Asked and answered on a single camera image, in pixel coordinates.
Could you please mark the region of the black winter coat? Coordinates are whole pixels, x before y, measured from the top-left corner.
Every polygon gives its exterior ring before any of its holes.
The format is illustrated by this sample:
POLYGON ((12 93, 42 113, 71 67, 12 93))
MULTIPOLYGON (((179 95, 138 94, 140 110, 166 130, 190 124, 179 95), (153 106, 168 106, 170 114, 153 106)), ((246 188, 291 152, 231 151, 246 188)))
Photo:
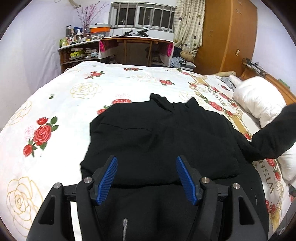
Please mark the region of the black winter coat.
POLYGON ((267 232, 264 190, 252 162, 277 158, 294 143, 294 104, 249 141, 194 98, 170 103, 152 94, 147 102, 116 103, 90 123, 81 173, 91 176, 117 157, 107 201, 96 208, 103 240, 189 239, 198 209, 185 197, 176 169, 180 155, 216 183, 241 184, 267 232))

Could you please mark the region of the clothes pile on chair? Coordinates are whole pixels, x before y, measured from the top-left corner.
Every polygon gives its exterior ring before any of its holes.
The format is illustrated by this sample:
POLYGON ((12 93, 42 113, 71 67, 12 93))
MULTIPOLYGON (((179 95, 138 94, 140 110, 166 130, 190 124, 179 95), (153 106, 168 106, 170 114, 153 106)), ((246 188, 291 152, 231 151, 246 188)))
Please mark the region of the clothes pile on chair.
POLYGON ((196 68, 194 59, 195 57, 190 53, 183 51, 179 47, 175 47, 170 61, 170 67, 193 72, 196 68))

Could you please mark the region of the floral white bed blanket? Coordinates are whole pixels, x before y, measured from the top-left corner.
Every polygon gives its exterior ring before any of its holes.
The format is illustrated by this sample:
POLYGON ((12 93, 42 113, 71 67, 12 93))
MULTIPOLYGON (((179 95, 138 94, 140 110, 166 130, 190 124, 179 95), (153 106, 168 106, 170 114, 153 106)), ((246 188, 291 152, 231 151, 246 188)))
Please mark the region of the floral white bed blanket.
POLYGON ((38 89, 1 131, 1 220, 9 236, 27 238, 54 182, 81 180, 91 121, 115 103, 148 101, 152 93, 170 102, 195 98, 204 109, 224 115, 247 139, 260 129, 259 120, 216 75, 82 62, 38 89))

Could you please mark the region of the white puffy duvet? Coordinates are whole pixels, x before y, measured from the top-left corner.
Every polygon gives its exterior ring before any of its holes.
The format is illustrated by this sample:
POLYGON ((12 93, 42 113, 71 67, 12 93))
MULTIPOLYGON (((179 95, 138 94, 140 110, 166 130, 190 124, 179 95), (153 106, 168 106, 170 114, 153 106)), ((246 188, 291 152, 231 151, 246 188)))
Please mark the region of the white puffy duvet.
MULTIPOLYGON (((234 75, 230 76, 235 86, 233 99, 252 114, 263 128, 274 120, 286 106, 281 93, 270 82, 260 76, 240 80, 234 75)), ((295 181, 295 145, 285 151, 277 159, 280 163, 283 178, 295 181)))

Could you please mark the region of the wooden headboard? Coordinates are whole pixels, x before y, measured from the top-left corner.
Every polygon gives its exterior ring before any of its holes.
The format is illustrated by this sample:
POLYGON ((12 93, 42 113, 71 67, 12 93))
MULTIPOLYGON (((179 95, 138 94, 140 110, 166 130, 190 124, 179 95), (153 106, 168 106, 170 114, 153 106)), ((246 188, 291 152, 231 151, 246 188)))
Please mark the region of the wooden headboard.
POLYGON ((244 67, 244 71, 240 76, 242 81, 255 76, 260 76, 271 83, 281 93, 287 105, 295 103, 295 95, 290 91, 290 89, 282 82, 267 73, 258 62, 253 63, 250 59, 243 58, 242 64, 244 67))

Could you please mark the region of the wooden wardrobe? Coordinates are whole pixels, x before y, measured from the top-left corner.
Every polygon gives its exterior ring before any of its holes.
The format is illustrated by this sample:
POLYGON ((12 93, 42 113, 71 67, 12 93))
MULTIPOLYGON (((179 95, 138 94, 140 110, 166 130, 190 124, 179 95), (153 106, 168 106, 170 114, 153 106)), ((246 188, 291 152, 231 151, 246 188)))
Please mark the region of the wooden wardrobe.
POLYGON ((194 72, 210 75, 244 71, 242 60, 253 56, 257 33, 257 7, 251 1, 209 0, 205 4, 202 46, 194 72))

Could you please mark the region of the wooden shelf with clutter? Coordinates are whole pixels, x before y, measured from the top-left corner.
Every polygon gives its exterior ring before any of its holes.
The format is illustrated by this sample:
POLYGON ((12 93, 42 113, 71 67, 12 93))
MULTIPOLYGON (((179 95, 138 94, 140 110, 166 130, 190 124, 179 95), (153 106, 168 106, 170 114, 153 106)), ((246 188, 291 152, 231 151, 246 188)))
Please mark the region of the wooden shelf with clutter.
POLYGON ((83 61, 99 61, 99 40, 89 40, 61 47, 58 53, 62 72, 83 61))

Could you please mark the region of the wooden desk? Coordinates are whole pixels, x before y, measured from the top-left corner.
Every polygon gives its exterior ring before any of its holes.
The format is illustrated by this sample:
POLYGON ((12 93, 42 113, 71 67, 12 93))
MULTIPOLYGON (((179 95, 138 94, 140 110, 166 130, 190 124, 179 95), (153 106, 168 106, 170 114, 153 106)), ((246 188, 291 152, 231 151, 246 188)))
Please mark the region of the wooden desk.
POLYGON ((98 58, 124 65, 169 67, 174 43, 150 37, 105 37, 99 41, 98 58))

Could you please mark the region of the orange plastic storage box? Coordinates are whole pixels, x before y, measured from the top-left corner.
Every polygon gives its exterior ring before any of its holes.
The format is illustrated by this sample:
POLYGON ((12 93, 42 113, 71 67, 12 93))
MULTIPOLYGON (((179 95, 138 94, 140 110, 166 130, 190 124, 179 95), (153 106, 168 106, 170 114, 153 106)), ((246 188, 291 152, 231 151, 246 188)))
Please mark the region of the orange plastic storage box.
POLYGON ((109 24, 95 24, 90 25, 90 36, 92 39, 94 38, 102 38, 102 37, 108 37, 110 33, 111 25, 109 24))

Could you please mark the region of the patterned cream curtain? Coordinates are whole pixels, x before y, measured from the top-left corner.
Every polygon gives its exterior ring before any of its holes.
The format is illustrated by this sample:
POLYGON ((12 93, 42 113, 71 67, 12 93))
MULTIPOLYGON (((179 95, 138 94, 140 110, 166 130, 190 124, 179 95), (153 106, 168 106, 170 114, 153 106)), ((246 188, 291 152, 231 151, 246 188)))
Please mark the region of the patterned cream curtain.
POLYGON ((174 13, 174 43, 182 50, 196 55, 202 46, 205 0, 177 1, 174 13))

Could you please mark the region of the pink blossom branch vase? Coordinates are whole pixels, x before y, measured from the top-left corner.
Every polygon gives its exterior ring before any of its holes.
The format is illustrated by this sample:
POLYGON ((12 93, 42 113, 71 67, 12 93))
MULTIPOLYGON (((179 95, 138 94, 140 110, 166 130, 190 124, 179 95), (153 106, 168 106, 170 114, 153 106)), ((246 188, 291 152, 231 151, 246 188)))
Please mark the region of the pink blossom branch vase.
POLYGON ((91 22, 108 6, 108 2, 98 1, 95 4, 79 5, 76 8, 76 13, 82 25, 83 35, 86 36, 89 33, 91 22))

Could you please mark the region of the barred window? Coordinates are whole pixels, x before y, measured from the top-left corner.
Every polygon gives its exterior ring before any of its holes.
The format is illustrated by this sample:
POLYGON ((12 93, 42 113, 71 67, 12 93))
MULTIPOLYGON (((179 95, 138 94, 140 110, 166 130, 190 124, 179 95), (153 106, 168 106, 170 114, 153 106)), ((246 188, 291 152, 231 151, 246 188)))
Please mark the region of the barred window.
POLYGON ((173 6, 121 1, 111 3, 109 23, 113 29, 147 28, 172 33, 174 15, 173 6))

